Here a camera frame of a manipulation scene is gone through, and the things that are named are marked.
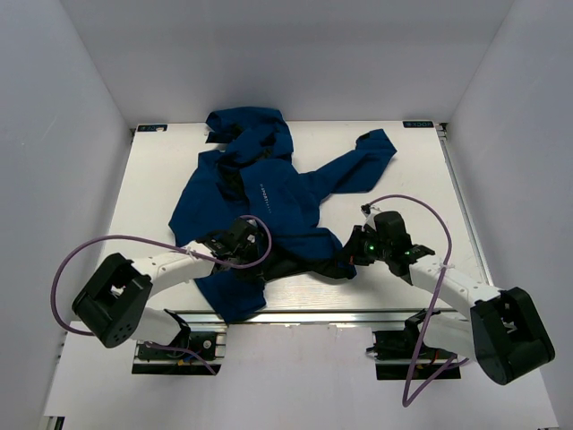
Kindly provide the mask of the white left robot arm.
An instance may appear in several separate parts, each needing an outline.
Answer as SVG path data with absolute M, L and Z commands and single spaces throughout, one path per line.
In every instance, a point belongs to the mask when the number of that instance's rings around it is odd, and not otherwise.
M 272 245 L 269 229 L 251 216 L 182 247 L 135 236 L 132 240 L 167 251 L 138 259 L 110 254 L 74 299 L 72 310 L 106 348 L 138 340 L 160 347 L 169 357 L 187 351 L 190 328 L 175 312 L 149 307 L 149 299 L 206 278 L 215 269 L 251 269 L 266 259 Z

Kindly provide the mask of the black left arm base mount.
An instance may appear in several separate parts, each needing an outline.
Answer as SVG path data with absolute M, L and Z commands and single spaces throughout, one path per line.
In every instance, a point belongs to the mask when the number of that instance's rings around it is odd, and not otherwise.
M 186 342 L 152 347 L 138 341 L 132 374 L 163 376 L 216 376 L 226 354 L 226 327 L 220 323 L 189 322 Z

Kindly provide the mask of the blue zip-up jacket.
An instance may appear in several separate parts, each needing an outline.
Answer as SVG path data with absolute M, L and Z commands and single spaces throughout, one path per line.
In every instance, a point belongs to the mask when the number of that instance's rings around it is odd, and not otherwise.
M 359 136 L 355 147 L 307 173 L 296 171 L 293 139 L 272 108 L 215 110 L 208 140 L 220 150 L 199 154 L 168 223 L 178 246 L 229 228 L 241 215 L 268 227 L 270 254 L 247 270 L 218 270 L 197 279 L 199 291 L 226 323 L 243 321 L 266 305 L 266 283 L 306 272 L 352 279 L 355 266 L 337 259 L 342 244 L 319 225 L 320 206 L 331 194 L 367 193 L 397 150 L 381 129 Z

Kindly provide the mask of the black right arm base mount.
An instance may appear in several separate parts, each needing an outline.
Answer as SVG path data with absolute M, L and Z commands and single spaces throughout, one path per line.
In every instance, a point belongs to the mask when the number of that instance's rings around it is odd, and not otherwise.
M 375 361 L 378 381 L 404 381 L 406 379 L 426 313 L 427 311 L 423 309 L 410 316 L 399 330 L 380 330 L 373 333 L 373 345 L 368 347 L 365 353 Z M 443 349 L 428 347 L 423 343 L 416 359 L 412 379 L 414 381 L 428 379 L 451 357 L 451 353 Z

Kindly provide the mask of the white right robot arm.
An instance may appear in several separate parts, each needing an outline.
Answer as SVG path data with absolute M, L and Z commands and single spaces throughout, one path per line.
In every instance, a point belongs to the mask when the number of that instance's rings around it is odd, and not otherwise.
M 555 349 L 533 299 L 522 288 L 501 289 L 479 282 L 446 264 L 435 252 L 412 242 L 396 211 L 371 213 L 354 226 L 342 248 L 344 262 L 377 261 L 407 284 L 437 293 L 457 317 L 418 313 L 406 321 L 404 344 L 415 357 L 435 348 L 475 361 L 495 383 L 506 385 L 555 358 Z

